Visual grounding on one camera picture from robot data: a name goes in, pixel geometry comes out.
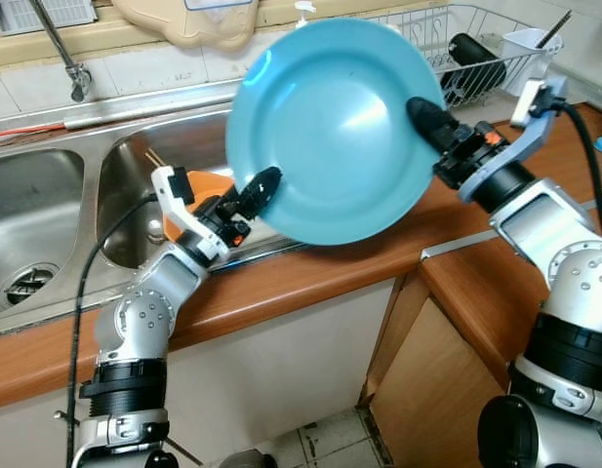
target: blue plate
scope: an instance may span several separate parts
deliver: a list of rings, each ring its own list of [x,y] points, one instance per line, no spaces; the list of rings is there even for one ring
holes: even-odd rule
[[[261,217],[301,242],[346,244],[384,230],[415,205],[438,159],[407,117],[413,96],[444,106],[424,57],[383,25],[328,19],[285,36],[233,102],[226,152],[237,187],[280,168]]]

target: cabinet door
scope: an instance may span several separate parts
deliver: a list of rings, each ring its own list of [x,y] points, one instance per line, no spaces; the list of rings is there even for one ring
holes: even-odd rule
[[[172,353],[171,437],[212,461],[353,407],[392,284]]]
[[[78,405],[85,417],[87,405]],[[57,468],[66,462],[66,423],[53,419],[66,410],[60,390],[0,408],[0,468]]]
[[[427,300],[370,408],[397,468],[480,467],[478,416],[502,389]]]

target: red wire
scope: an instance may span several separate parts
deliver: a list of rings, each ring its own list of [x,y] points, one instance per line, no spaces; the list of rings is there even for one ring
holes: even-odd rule
[[[14,130],[5,130],[0,132],[0,137],[5,137],[6,135],[16,135],[16,134],[31,134],[34,132],[48,132],[50,130],[62,130],[66,127],[64,124],[55,124],[55,125],[41,125],[39,127],[27,127],[24,129],[14,129]]]

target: faucet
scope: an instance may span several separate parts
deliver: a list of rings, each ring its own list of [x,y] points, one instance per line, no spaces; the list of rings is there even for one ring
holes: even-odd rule
[[[64,65],[66,65],[66,74],[73,82],[70,98],[75,102],[83,101],[84,97],[88,93],[90,84],[93,81],[90,71],[86,69],[84,63],[75,63],[75,61],[73,61],[71,56],[68,54],[68,51],[66,50],[66,47],[64,46],[64,43],[62,42],[54,23],[51,21],[51,18],[49,17],[47,9],[43,5],[42,0],[29,0],[29,4],[36,12],[38,19],[47,31],[47,34],[49,34],[51,42],[54,43],[54,46],[62,57]]]

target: drain strainer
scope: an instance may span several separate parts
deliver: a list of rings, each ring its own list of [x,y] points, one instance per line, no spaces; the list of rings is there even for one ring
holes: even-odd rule
[[[19,270],[0,292],[0,302],[11,307],[23,302],[45,286],[58,273],[53,263],[35,263]]]

